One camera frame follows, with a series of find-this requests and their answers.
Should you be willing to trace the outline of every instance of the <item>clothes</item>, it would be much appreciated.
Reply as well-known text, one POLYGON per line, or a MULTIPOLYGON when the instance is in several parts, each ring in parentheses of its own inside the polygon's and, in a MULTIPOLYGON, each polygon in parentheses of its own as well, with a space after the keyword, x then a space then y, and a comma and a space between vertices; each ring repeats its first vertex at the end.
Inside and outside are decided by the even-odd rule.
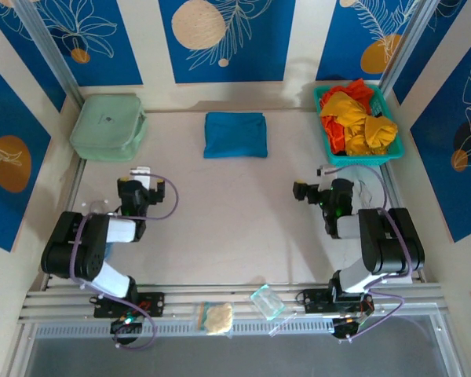
POLYGON ((398 133, 398 126, 384 116, 368 116, 364 126, 364 136, 372 149, 384 148, 391 144, 398 133))
POLYGON ((205 159, 267 157, 267 125, 261 113, 209 112, 204 125, 205 159))
POLYGON ((368 115, 365 107, 346 93, 330 96, 319 114, 331 117, 344 128, 345 152, 348 156, 381 155, 396 138, 397 125, 390 119, 368 115))
MULTIPOLYGON (((371 114, 370 99, 373 97, 374 91, 364 84, 363 79, 351 82, 348 86, 335 86, 328 90, 319 102, 321 108, 323 109, 331 97, 338 92, 346 93, 355 101, 360 102, 363 105, 365 112, 368 115, 371 114)), ((321 123, 323 124, 328 140, 330 141, 330 149, 332 153, 338 154, 339 152, 344 151, 345 143, 347 141, 345 139, 344 127, 335 122, 335 117, 331 115, 321 116, 321 123)))
POLYGON ((343 92, 337 92, 324 105, 319 116, 333 116, 335 122, 343 125, 344 128, 361 131, 367 112, 360 102, 354 101, 343 92))
POLYGON ((363 79, 357 79, 347 86, 334 86, 328 90, 321 98, 321 108, 326 104, 330 97, 337 92, 344 92, 353 100, 360 102, 368 115, 371 115, 370 100, 374 96, 374 90, 365 85, 363 79))

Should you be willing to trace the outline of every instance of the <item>green lunch box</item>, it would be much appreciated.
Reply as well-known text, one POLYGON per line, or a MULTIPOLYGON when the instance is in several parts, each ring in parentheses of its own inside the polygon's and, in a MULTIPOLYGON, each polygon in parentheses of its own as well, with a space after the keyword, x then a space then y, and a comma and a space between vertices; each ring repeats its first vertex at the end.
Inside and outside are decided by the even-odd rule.
POLYGON ((82 107, 70 142, 83 159, 130 161, 147 132, 145 120, 138 97, 129 94, 93 95, 82 107))

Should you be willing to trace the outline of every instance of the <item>beige circle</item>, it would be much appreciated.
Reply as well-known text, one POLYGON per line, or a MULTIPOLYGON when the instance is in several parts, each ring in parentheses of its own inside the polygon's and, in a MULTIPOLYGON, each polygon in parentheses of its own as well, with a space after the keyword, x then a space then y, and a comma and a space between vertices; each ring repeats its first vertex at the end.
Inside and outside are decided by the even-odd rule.
POLYGON ((343 6, 344 8, 353 6, 356 1, 357 0, 338 0, 338 2, 340 3, 340 6, 343 6))
MULTIPOLYGON (((38 2, 40 0, 30 0, 30 2, 38 2)), ((0 0, 0 4, 5 5, 8 8, 14 7, 13 0, 0 0)))
POLYGON ((225 35, 225 21, 213 4, 188 0, 173 15, 173 33, 187 49, 209 49, 225 35))
POLYGON ((228 60, 223 58, 218 61, 218 65, 222 68, 225 68, 228 66, 228 60))

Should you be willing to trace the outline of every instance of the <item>food packet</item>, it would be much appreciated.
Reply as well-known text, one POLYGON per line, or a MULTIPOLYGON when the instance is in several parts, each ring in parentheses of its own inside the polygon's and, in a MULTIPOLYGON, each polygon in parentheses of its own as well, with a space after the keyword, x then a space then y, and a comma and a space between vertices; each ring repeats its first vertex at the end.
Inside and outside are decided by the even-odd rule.
POLYGON ((206 335, 232 337, 234 306, 230 302, 201 302, 198 306, 197 329, 206 335))

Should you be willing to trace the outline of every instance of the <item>white table surface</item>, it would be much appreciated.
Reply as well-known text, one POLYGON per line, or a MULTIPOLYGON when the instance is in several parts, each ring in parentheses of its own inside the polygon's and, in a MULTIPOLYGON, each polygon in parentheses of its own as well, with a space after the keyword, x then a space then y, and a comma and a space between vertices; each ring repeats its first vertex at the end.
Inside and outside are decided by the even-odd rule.
MULTIPOLYGON (((332 273, 360 258, 359 240, 332 240, 318 206, 295 200, 297 179, 317 183, 327 162, 314 112, 265 112, 268 158, 204 159, 205 113, 148 115, 149 130, 128 163, 88 161, 75 211, 90 204, 119 206, 117 179, 137 166, 168 177, 180 192, 176 213, 149 221, 138 243, 114 244, 109 263, 139 284, 327 283, 332 273)), ((382 188, 364 169, 339 177, 362 179, 382 205, 382 188)), ((173 190, 148 215, 167 213, 173 190)), ((51 285, 67 280, 51 280, 51 285)))

